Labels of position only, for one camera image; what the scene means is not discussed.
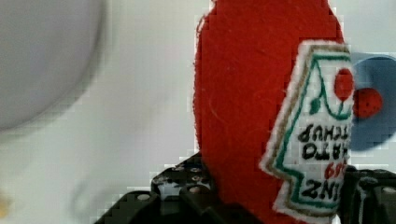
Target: red felt circle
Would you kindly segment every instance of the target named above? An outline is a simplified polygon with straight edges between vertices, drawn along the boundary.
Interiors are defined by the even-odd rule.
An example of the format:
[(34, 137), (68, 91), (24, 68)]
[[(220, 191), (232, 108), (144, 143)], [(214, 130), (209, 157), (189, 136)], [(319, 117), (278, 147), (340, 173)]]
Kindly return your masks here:
[(345, 101), (353, 92), (353, 76), (349, 69), (338, 71), (334, 82), (334, 93), (341, 101)]
[(353, 97), (355, 101), (353, 112), (360, 119), (368, 119), (382, 108), (382, 96), (373, 88), (357, 90)]

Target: white background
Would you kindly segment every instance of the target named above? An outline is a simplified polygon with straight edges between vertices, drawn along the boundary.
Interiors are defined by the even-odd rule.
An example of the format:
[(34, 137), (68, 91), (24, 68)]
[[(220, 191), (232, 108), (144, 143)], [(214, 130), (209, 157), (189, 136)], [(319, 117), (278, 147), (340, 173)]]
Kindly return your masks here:
[[(332, 6), (354, 50), (396, 52), (395, 1)], [(208, 0), (107, 0), (91, 78), (0, 133), (0, 192), (11, 200), (1, 223), (93, 223), (121, 194), (149, 189), (167, 164), (194, 153), (195, 26), (208, 9)], [(396, 171), (394, 141), (351, 162)]]

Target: felt fabric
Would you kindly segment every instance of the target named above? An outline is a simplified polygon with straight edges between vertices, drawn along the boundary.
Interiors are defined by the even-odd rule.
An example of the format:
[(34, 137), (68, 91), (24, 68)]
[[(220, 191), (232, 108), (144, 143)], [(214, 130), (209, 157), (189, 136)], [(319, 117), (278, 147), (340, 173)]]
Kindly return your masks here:
[(356, 117), (368, 119), (377, 114), (382, 108), (382, 96), (373, 88), (364, 88), (355, 91), (353, 111)]
[(225, 203), (265, 223), (304, 223), (273, 209), (285, 182), (259, 166), (304, 40), (343, 43), (327, 1), (218, 0), (195, 58), (195, 125)]
[[(342, 81), (348, 80), (344, 77), (350, 70), (345, 45), (300, 45), (287, 97), (261, 161), (264, 172), (286, 180), (276, 211), (310, 223), (328, 223), (336, 213), (353, 118), (353, 79)], [(348, 91), (340, 94), (340, 89)]]

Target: green embroidered border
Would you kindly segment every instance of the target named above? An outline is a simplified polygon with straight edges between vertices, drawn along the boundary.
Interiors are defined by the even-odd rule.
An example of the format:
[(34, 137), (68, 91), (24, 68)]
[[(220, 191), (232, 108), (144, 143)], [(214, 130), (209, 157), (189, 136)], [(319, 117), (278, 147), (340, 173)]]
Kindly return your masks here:
[[(318, 61), (319, 60), (350, 62), (350, 58), (347, 57), (347, 56), (318, 56), (318, 55), (315, 55), (315, 54), (313, 55), (311, 67), (310, 67), (310, 70), (309, 70), (309, 74), (308, 74), (308, 77), (307, 77), (305, 85), (304, 85), (304, 90), (303, 90), (303, 93), (302, 93), (301, 101), (299, 103), (299, 108), (298, 108), (297, 114), (294, 117), (294, 120), (293, 120), (293, 122), (291, 124), (291, 127), (285, 133), (284, 141), (283, 141), (283, 144), (282, 144), (282, 150), (280, 151), (279, 156), (276, 159), (276, 168), (281, 170), (282, 172), (285, 172), (285, 173), (288, 173), (289, 175), (297, 177), (297, 183), (296, 183), (297, 186), (296, 186), (296, 188), (294, 188), (294, 191), (293, 191), (293, 193), (291, 194), (291, 197), (290, 197), (293, 202), (307, 204), (307, 205), (313, 205), (313, 206), (317, 206), (317, 207), (326, 207), (326, 208), (331, 208), (332, 209), (332, 208), (336, 207), (338, 205), (338, 203), (309, 202), (309, 201), (300, 199), (299, 198), (299, 192), (300, 192), (300, 188), (301, 188), (301, 185), (302, 185), (302, 182), (303, 182), (303, 179), (304, 179), (304, 174), (300, 173), (298, 171), (295, 171), (295, 170), (291, 170), (291, 169), (283, 166), (283, 161), (285, 159), (285, 154), (286, 154), (287, 146), (288, 146), (288, 143), (289, 143), (289, 140), (290, 140), (290, 136), (291, 136), (291, 134), (292, 134), (292, 132), (294, 130), (294, 127), (295, 127), (295, 124), (296, 124), (298, 118), (300, 117), (301, 110), (302, 110), (302, 107), (303, 107), (303, 104), (304, 104), (304, 99), (305, 99), (305, 96), (306, 96), (306, 90), (308, 88), (309, 79), (311, 78), (312, 71), (315, 69), (316, 66), (318, 67), (320, 80), (321, 80), (321, 83), (322, 83), (322, 87), (321, 88), (324, 88), (323, 76), (322, 76), (320, 68), (318, 66)], [(338, 119), (338, 120), (345, 120), (345, 119), (348, 119), (351, 116), (350, 110), (345, 115), (335, 115), (331, 111), (331, 109), (329, 107), (329, 103), (328, 103), (327, 96), (326, 96), (326, 91), (324, 92), (324, 97), (325, 97), (325, 105), (326, 105), (327, 110), (329, 111), (329, 113), (330, 113), (330, 115), (332, 117), (334, 117), (335, 119)]]
[[(312, 55), (314, 54), (315, 50), (317, 50), (317, 49), (323, 49), (323, 50), (326, 50), (326, 51), (329, 51), (329, 52), (335, 52), (335, 53), (346, 53), (346, 54), (349, 54), (349, 50), (347, 49), (346, 46), (341, 46), (341, 45), (334, 45), (334, 46), (314, 45), (314, 46), (311, 46), (311, 49), (309, 50), (309, 52), (308, 52), (308, 54), (306, 56), (305, 66), (304, 66), (305, 69), (303, 71), (303, 76), (302, 76), (302, 78), (300, 78), (299, 83), (298, 83), (298, 86), (300, 88), (304, 85), (304, 81), (306, 80), (306, 77), (308, 75), (307, 60), (312, 58)], [(344, 56), (344, 57), (345, 57), (345, 59), (347, 61), (350, 61), (348, 56)], [(308, 216), (328, 217), (328, 216), (332, 216), (335, 213), (335, 211), (329, 212), (329, 213), (316, 213), (316, 212), (313, 212), (312, 210), (309, 210), (309, 209), (302, 209), (302, 208), (294, 205), (293, 203), (291, 203), (290, 200), (295, 199), (295, 197), (296, 197), (296, 196), (294, 196), (296, 194), (295, 192), (297, 192), (297, 196), (298, 196), (298, 192), (299, 192), (299, 190), (294, 190), (293, 189), (294, 179), (292, 177), (295, 176), (295, 177), (297, 177), (297, 179), (300, 180), (300, 185), (299, 185), (299, 188), (298, 188), (298, 189), (300, 189), (301, 182), (302, 182), (302, 179), (304, 178), (304, 175), (302, 173), (299, 173), (299, 172), (296, 172), (296, 171), (293, 171), (293, 170), (291, 170), (291, 174), (292, 175), (290, 175), (288, 173), (280, 172), (279, 170), (277, 170), (273, 166), (275, 161), (276, 161), (277, 152), (283, 148), (283, 147), (281, 147), (281, 145), (282, 145), (282, 140), (284, 140), (284, 138), (281, 137), (281, 136), (284, 136), (284, 134), (285, 134), (286, 126), (288, 124), (288, 117), (290, 116), (291, 111), (295, 107), (296, 101), (298, 100), (298, 95), (300, 94), (300, 88), (297, 90), (296, 94), (294, 94), (291, 97), (291, 99), (290, 99), (290, 105), (287, 108), (286, 116), (285, 116), (285, 118), (283, 120), (281, 120), (281, 122), (280, 122), (280, 124), (278, 126), (277, 136), (280, 136), (280, 137), (276, 139), (276, 143), (274, 145), (273, 154), (271, 155), (269, 161), (265, 164), (265, 166), (266, 166), (266, 169), (268, 169), (271, 172), (273, 172), (276, 176), (278, 176), (280, 178), (283, 178), (283, 179), (287, 180), (290, 183), (289, 192), (288, 192), (289, 195), (286, 197), (286, 201), (285, 201), (287, 207), (289, 207), (289, 208), (291, 208), (291, 209), (293, 209), (293, 210), (295, 210), (295, 211), (297, 211), (299, 213), (306, 214)]]

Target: ketchup bottle plush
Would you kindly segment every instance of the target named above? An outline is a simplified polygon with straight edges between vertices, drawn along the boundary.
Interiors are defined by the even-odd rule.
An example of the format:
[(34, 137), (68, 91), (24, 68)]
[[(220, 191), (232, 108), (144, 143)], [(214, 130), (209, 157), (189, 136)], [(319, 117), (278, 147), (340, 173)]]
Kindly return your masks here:
[(350, 55), (325, 0), (217, 0), (198, 29), (193, 100), (225, 203), (264, 223), (330, 223), (353, 116)]

